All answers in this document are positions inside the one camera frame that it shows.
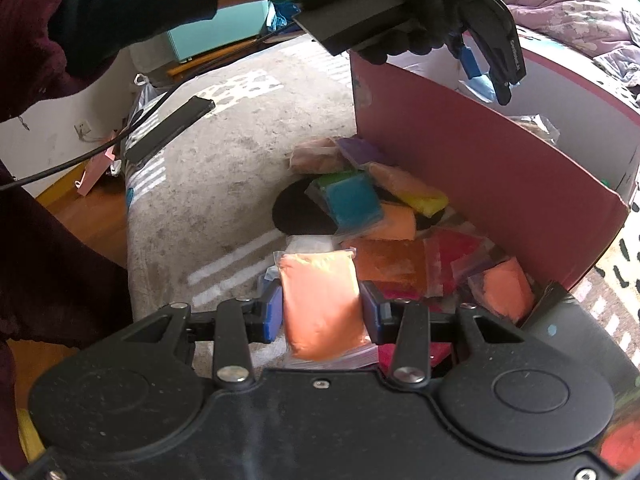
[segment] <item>person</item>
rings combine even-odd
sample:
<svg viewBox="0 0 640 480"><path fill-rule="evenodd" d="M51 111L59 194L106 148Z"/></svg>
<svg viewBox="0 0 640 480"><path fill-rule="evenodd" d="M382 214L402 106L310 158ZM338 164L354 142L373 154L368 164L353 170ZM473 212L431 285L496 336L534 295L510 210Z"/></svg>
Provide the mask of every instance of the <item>person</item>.
<svg viewBox="0 0 640 480"><path fill-rule="evenodd" d="M255 0L0 0L0 122L39 100L81 91L117 53L216 10ZM313 9L336 0L294 1ZM457 0L406 0L420 23L361 54L426 54L454 26ZM0 161L0 184L13 177ZM17 439L14 363L6 339L85 347L131 322L127 274L89 250L25 190L0 192L0 463L26 464Z"/></svg>

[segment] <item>dark pants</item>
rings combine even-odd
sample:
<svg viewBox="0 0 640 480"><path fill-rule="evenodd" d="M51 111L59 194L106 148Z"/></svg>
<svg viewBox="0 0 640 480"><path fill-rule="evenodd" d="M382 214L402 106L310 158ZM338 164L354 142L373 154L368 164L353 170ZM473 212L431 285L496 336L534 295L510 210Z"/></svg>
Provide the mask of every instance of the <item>dark pants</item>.
<svg viewBox="0 0 640 480"><path fill-rule="evenodd" d="M0 161L0 184L12 180ZM127 271L73 236L23 189L0 192L0 463L26 464L6 339L84 348L132 322Z"/></svg>

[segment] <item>silver bolt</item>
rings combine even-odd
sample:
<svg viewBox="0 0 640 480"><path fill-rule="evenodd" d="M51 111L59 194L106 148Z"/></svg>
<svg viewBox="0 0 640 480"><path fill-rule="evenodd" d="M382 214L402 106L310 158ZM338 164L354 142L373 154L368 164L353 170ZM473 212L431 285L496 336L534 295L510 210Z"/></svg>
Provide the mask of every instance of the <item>silver bolt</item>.
<svg viewBox="0 0 640 480"><path fill-rule="evenodd" d="M218 370L216 375L225 383L241 383L249 377L249 370L241 366L224 366Z"/></svg>
<svg viewBox="0 0 640 480"><path fill-rule="evenodd" d="M394 377L401 383L415 384L423 381L425 378L424 372L419 368L412 366L403 366L396 368L394 371Z"/></svg>
<svg viewBox="0 0 640 480"><path fill-rule="evenodd" d="M66 475L62 471L49 471L47 473L47 480L66 480Z"/></svg>
<svg viewBox="0 0 640 480"><path fill-rule="evenodd" d="M580 469L580 471L575 474L575 480L596 480L597 477L597 473L588 467Z"/></svg>

